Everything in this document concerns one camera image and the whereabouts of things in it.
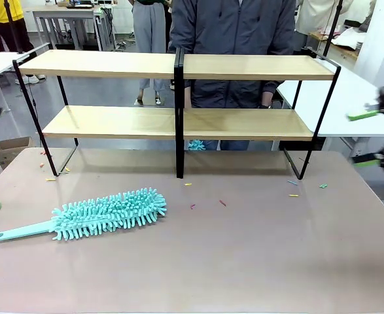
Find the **cardboard box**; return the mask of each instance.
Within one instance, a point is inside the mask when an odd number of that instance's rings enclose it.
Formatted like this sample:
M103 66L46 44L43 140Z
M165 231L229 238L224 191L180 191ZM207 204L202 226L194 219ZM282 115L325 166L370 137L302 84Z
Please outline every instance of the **cardboard box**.
M31 137L0 141L0 166L4 170L27 147L35 147Z

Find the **sneaker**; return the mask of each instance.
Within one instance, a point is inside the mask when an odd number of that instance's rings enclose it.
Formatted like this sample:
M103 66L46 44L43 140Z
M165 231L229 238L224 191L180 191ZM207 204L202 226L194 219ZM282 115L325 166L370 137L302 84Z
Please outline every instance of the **sneaker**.
M33 75L32 77L27 77L25 75L22 76L22 79L23 79L23 82L25 85L28 85L28 84L37 84L39 83L39 79ZM14 80L14 82L19 85L19 80L16 78L16 80Z

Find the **hand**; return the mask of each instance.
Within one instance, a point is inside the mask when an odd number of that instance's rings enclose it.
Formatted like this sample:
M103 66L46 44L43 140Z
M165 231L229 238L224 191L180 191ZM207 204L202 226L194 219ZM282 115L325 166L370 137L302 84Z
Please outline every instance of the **hand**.
M190 97L190 87L184 89L184 108L191 109L192 108L192 100Z
M264 92L262 94L262 106L270 108L271 107L271 99L273 98L273 93Z

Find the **microfiber duster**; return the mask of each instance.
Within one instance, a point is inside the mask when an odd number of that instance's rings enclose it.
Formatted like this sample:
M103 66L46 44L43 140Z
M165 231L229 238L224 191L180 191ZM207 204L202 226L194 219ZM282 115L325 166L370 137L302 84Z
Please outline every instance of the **microfiber duster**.
M206 150L205 144L203 144L203 141L200 141L198 139L189 141L188 147L189 147L189 150Z
M56 232L53 240L72 240L83 236L98 236L117 228L130 229L152 224L158 214L165 216L166 200L156 189L140 190L111 195L96 200L80 201L52 211L55 216L39 224L0 232L0 241L18 237Z

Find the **white cloth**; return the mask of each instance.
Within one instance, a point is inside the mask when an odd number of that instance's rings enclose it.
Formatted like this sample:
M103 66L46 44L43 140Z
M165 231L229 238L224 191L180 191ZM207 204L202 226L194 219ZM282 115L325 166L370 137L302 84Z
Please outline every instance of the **white cloth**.
M343 0L341 14L346 13L354 0ZM298 33L309 35L319 28L331 26L338 0L299 0L300 11L296 22Z

